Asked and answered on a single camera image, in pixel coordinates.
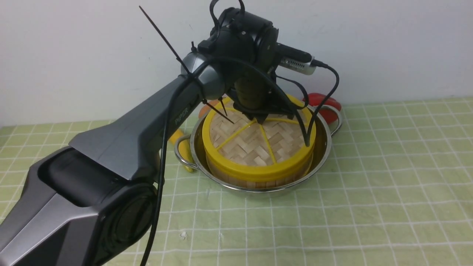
yellow steamer rim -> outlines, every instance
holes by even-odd
[[[289,95],[288,97],[293,103],[303,106],[301,101]],[[225,119],[219,119],[218,117],[220,115],[214,110],[211,110],[208,113],[202,125],[203,145],[206,152],[207,163],[213,175],[221,179],[226,179],[230,181],[230,183],[235,183],[236,181],[239,185],[243,186],[258,187],[260,186],[258,184],[262,184],[261,182],[263,182],[263,186],[269,187],[293,182],[307,174],[310,169],[313,156],[316,135],[315,126],[312,128],[312,132],[310,134],[309,147],[305,146],[301,133],[295,139],[292,139],[293,143],[282,144],[285,145],[286,148],[289,144],[294,145],[292,148],[293,153],[289,154],[289,156],[288,154],[281,155],[284,152],[281,152],[281,150],[275,151],[274,147],[272,147],[270,144],[271,137],[268,137],[265,126],[270,125],[271,123],[272,125],[278,123],[281,125],[281,127],[279,127],[281,130],[278,133],[282,133],[281,135],[285,135],[288,139],[291,139],[291,136],[288,135],[283,128],[297,125],[297,129],[300,132],[300,127],[295,118],[290,120],[286,116],[282,115],[269,115],[263,125],[260,125],[255,119],[250,121],[239,111],[231,108],[233,106],[233,101],[231,101],[231,99],[225,98],[223,100],[223,104],[225,105],[225,109],[228,112],[228,116],[233,120],[233,122],[235,122],[235,125],[231,124]],[[217,104],[215,108],[222,109],[222,105]],[[304,121],[305,128],[307,130],[312,113],[307,108],[299,110],[299,113],[301,114],[301,118]],[[257,158],[256,160],[249,158],[249,161],[245,161],[241,159],[241,156],[245,156],[245,154],[240,154],[236,155],[236,158],[239,161],[239,163],[237,163],[231,160],[231,158],[227,158],[228,155],[222,151],[222,148],[225,147],[226,144],[232,142],[235,137],[239,136],[248,128],[252,128],[252,132],[255,133],[251,136],[248,136],[250,143],[241,143],[241,140],[235,140],[233,141],[233,145],[239,144],[239,146],[246,146],[247,150],[245,152],[247,153],[252,152],[252,146],[256,146],[256,148],[259,149],[259,151],[256,151],[256,153],[259,152],[259,154],[261,154],[261,150],[264,149],[261,147],[266,146],[265,151],[269,153],[270,159],[266,156],[265,160],[262,160],[261,158]]]

stainless steel pot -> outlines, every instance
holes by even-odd
[[[340,129],[340,127],[342,126],[342,116],[340,112],[332,106],[325,105],[322,107],[322,109],[329,109],[336,113],[338,117],[337,126],[335,127],[335,129],[331,131],[329,126],[327,125],[327,122],[322,117],[322,115],[320,113],[317,114],[317,119],[315,120],[315,126],[316,126],[317,131],[316,131],[316,137],[315,137],[314,156],[313,156],[312,164],[310,167],[310,171],[304,177],[283,186],[263,188],[263,189],[247,188],[247,187],[241,187],[241,186],[229,184],[219,179],[218,177],[214,176],[210,172],[209,166],[207,165],[205,149],[204,149],[204,145],[202,141],[202,125],[203,125],[203,121],[206,115],[204,115],[203,117],[199,119],[196,126],[194,127],[194,130],[192,131],[190,135],[182,136],[181,138],[179,138],[179,140],[176,141],[174,145],[174,153],[177,159],[182,164],[189,166],[193,169],[202,171],[206,176],[210,177],[210,179],[212,179],[213,181],[221,184],[224,187],[230,188],[232,190],[240,190],[240,191],[254,192],[254,193],[281,191],[283,189],[287,189],[297,184],[300,184],[304,182],[305,180],[309,179],[310,177],[312,177],[327,160],[328,155],[330,153],[330,149],[332,147],[332,136],[334,136],[337,133],[337,131]],[[191,154],[195,163],[191,163],[185,160],[182,157],[182,155],[179,153],[179,144],[182,141],[187,140],[187,139],[190,139]]]

yellow handle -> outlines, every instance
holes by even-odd
[[[184,132],[182,132],[182,130],[180,130],[180,129],[177,129],[176,132],[174,132],[174,134],[169,138],[169,141],[173,145],[175,145],[176,141],[182,136],[184,136]],[[187,161],[192,162],[192,163],[194,162],[194,160],[192,159],[191,145],[189,143],[189,140],[184,140],[179,144],[179,153]],[[185,165],[183,165],[183,166],[188,172],[190,172],[190,173],[194,172],[194,169],[192,169],[188,166],[185,166]]]

cable connector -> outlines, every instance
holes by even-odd
[[[310,66],[311,66],[311,67],[327,68],[329,65],[327,65],[326,63],[324,63],[324,62],[322,62],[322,61],[312,59],[312,62],[310,63]]]

pot handle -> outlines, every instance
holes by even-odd
[[[332,112],[334,112],[337,115],[338,124],[335,127],[335,129],[333,129],[330,132],[330,135],[333,137],[342,127],[342,114],[340,114],[340,111],[337,108],[330,105],[323,105],[321,109],[330,109]]]
[[[176,143],[174,144],[174,154],[176,155],[177,159],[182,163],[184,164],[185,166],[188,166],[190,168],[193,168],[195,170],[199,170],[199,167],[195,164],[195,163],[191,163],[189,162],[188,160],[184,159],[184,157],[182,157],[181,153],[179,152],[179,144],[181,144],[181,142],[185,141],[185,140],[188,140],[190,139],[191,136],[190,135],[184,135],[182,137],[180,137]]]

